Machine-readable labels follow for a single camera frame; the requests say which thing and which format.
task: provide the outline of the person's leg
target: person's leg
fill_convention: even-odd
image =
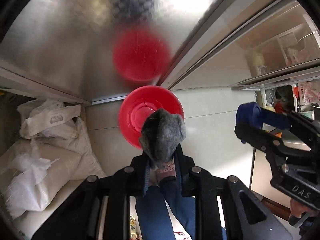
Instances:
[[[143,240],[175,240],[164,196],[158,186],[150,186],[137,197],[136,212]]]
[[[159,182],[159,187],[173,215],[194,240],[196,235],[196,200],[193,197],[182,197],[175,176],[162,179]]]

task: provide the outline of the gray cloth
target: gray cloth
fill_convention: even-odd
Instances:
[[[146,119],[139,141],[152,161],[152,168],[162,168],[172,159],[172,154],[185,137],[186,127],[181,115],[170,114],[160,108]]]

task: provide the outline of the tiled floor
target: tiled floor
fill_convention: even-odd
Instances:
[[[236,138],[234,127],[238,106],[255,101],[254,92],[215,88],[176,90],[174,94],[185,113],[184,154],[193,157],[196,165],[212,175],[223,178],[236,175],[249,186],[253,150]],[[86,108],[92,149],[107,176],[129,165],[134,156],[141,154],[141,150],[131,146],[121,135],[118,125],[121,103]]]

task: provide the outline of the foot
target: foot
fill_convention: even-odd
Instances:
[[[172,161],[165,163],[164,164],[165,167],[161,168],[161,169],[157,169],[156,170],[156,177],[157,177],[157,181],[158,183],[160,183],[160,181],[166,177],[169,176],[177,176],[176,175],[176,168],[174,166],[174,160],[172,159]]]

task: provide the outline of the silver bolt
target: silver bolt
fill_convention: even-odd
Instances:
[[[95,182],[97,180],[97,176],[95,175],[90,175],[89,177],[87,177],[87,181],[89,182]]]
[[[236,183],[239,181],[239,179],[234,175],[229,176],[228,180],[231,181],[232,183]]]
[[[124,168],[124,172],[126,172],[126,173],[134,172],[134,168],[131,167],[131,166],[127,166],[127,167]]]
[[[281,169],[283,172],[287,173],[289,171],[289,166],[287,164],[282,164]]]
[[[194,172],[194,173],[199,173],[199,172],[201,171],[201,168],[198,167],[198,166],[193,166],[193,167],[191,168],[191,170],[192,170],[192,172]]]
[[[278,140],[273,140],[273,144],[274,144],[275,146],[279,146],[279,145],[280,145],[280,142],[279,142]]]

